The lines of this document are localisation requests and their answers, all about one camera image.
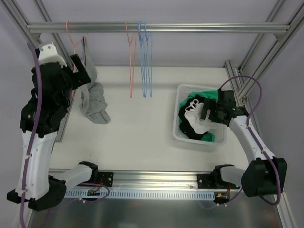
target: laundry basket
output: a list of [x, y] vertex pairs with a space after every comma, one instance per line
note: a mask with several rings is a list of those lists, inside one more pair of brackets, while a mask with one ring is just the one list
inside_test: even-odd
[[194, 140], [189, 139], [186, 135], [184, 135], [179, 128], [179, 105], [185, 100], [188, 95], [192, 92], [203, 92], [209, 90], [217, 90], [217, 88], [203, 86], [203, 85], [179, 85], [177, 88], [176, 101], [175, 101], [175, 110], [174, 110], [174, 122], [173, 122], [173, 136], [177, 140], [188, 142], [188, 143], [197, 143], [203, 145], [223, 145], [227, 140], [227, 126], [223, 124], [219, 124], [218, 128], [211, 129], [209, 132], [214, 134], [215, 141], [214, 142], [206, 142], [202, 140]]

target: gray shirt hanging on hanger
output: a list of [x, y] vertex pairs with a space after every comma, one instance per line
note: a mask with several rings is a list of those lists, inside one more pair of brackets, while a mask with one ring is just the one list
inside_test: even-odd
[[95, 124], [107, 124], [111, 118], [105, 111], [108, 104], [104, 99], [104, 87], [101, 83], [95, 82], [97, 79], [97, 70], [94, 66], [86, 37], [82, 39], [82, 45], [85, 53], [85, 69], [91, 78], [91, 83], [80, 87], [82, 104], [80, 109], [82, 113]]

